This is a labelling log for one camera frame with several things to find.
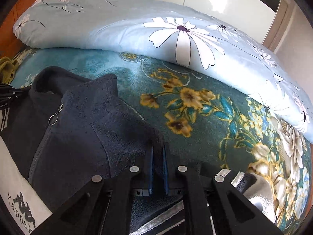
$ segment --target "wooden headboard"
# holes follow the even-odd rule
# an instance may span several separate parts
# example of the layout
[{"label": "wooden headboard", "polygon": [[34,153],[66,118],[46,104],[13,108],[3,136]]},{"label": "wooden headboard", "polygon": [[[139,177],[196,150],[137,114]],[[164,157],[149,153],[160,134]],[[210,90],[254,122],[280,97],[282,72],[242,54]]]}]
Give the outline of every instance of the wooden headboard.
[{"label": "wooden headboard", "polygon": [[10,10],[8,16],[0,26],[0,58],[8,56],[13,58],[24,46],[13,33],[13,25],[36,0],[18,0]]}]

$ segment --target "yellow flower pattern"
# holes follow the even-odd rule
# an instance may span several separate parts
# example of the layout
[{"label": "yellow flower pattern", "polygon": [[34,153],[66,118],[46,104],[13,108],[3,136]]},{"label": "yellow flower pattern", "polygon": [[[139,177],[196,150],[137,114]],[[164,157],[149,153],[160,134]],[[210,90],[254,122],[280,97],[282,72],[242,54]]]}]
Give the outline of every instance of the yellow flower pattern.
[{"label": "yellow flower pattern", "polygon": [[[281,138],[272,124],[272,119],[276,118],[267,108],[249,97],[246,97],[245,104],[248,110],[244,111],[230,97],[216,94],[211,89],[192,88],[186,82],[186,76],[175,71],[158,68],[150,76],[160,82],[162,90],[156,94],[143,93],[140,104],[155,109],[162,103],[166,109],[166,127],[185,138],[196,133],[193,127],[200,118],[214,117],[223,122],[228,132],[217,149],[220,167],[231,169],[228,164],[229,151],[244,149],[250,153],[255,161],[248,165],[247,172],[264,177],[270,184],[278,226],[282,230],[287,229],[287,223],[295,219],[295,213],[302,213],[304,209],[300,208],[302,205],[296,204],[299,188],[302,190],[298,193],[302,202],[307,197],[308,189],[290,179],[286,171],[284,157],[281,156]],[[304,151],[307,151],[304,137],[301,136],[300,140]]]},{"label": "yellow flower pattern", "polygon": [[130,54],[130,53],[125,53],[124,57],[128,58],[128,59],[136,59],[137,58],[137,56],[135,54]]}]

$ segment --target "teal blanket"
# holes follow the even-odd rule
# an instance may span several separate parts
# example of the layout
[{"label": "teal blanket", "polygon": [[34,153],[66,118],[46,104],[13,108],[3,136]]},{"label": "teal blanket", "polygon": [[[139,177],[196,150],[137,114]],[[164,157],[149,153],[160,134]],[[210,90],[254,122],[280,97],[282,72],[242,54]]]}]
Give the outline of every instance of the teal blanket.
[{"label": "teal blanket", "polygon": [[311,195],[310,144],[251,97],[169,62],[74,48],[32,51],[12,85],[30,85],[52,65],[91,79],[116,74],[120,98],[162,132],[173,154],[263,176],[279,228],[291,234],[303,221]]}]

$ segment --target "olive green cloth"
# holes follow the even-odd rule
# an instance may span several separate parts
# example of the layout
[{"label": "olive green cloth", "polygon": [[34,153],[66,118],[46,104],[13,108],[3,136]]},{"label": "olive green cloth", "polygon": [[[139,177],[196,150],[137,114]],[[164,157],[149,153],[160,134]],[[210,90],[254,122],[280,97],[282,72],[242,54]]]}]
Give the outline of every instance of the olive green cloth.
[{"label": "olive green cloth", "polygon": [[18,67],[19,63],[17,60],[12,61],[8,57],[2,57],[0,59],[0,83],[10,84]]}]

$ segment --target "metal ring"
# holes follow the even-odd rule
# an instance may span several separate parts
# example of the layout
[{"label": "metal ring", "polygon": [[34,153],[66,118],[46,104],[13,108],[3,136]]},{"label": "metal ring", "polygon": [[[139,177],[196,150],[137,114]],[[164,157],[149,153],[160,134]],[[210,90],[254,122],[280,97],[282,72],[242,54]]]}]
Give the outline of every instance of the metal ring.
[{"label": "metal ring", "polygon": [[[50,120],[51,120],[51,118],[53,118],[54,116],[56,116],[57,119],[54,121],[54,123],[50,124]],[[52,126],[52,125],[54,125],[54,124],[57,122],[57,120],[58,120],[58,116],[57,116],[56,114],[53,114],[53,115],[49,118],[48,124]]]}]

